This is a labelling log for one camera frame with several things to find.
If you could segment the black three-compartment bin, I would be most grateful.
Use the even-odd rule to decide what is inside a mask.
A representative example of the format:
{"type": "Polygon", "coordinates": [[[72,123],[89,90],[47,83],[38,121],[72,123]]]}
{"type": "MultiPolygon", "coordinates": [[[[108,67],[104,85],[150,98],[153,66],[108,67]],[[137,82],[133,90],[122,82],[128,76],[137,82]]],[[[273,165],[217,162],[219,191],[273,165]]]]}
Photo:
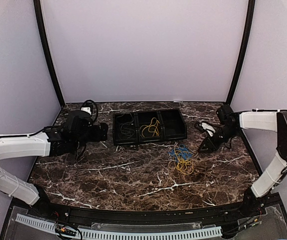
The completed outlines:
{"type": "Polygon", "coordinates": [[[187,125],[179,109],[115,113],[115,146],[141,145],[187,139],[187,125]]]}

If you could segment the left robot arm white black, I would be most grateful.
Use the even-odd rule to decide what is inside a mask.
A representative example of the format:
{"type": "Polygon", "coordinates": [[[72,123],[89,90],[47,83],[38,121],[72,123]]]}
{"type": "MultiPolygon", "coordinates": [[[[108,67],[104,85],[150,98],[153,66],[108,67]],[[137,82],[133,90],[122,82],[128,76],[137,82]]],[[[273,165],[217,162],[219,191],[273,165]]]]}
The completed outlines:
{"type": "MultiPolygon", "coordinates": [[[[0,135],[0,161],[76,154],[89,142],[106,141],[108,129],[106,123],[95,124],[87,112],[76,111],[60,126],[46,126],[35,133],[0,135]]],[[[42,187],[23,181],[1,167],[0,192],[34,206],[43,218],[54,214],[54,206],[42,187]]]]}

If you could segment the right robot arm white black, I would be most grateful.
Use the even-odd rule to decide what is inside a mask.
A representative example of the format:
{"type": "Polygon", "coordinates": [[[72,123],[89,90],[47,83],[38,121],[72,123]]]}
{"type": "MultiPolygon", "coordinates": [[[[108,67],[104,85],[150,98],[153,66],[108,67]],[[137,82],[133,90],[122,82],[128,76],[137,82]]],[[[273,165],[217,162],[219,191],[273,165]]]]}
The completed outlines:
{"type": "Polygon", "coordinates": [[[253,109],[235,112],[229,105],[216,110],[221,127],[214,129],[207,122],[197,122],[196,128],[206,132],[199,153],[213,153],[229,142],[241,130],[270,131],[277,134],[277,146],[274,158],[260,177],[250,187],[250,194],[262,198],[287,175],[287,109],[253,109]]]}

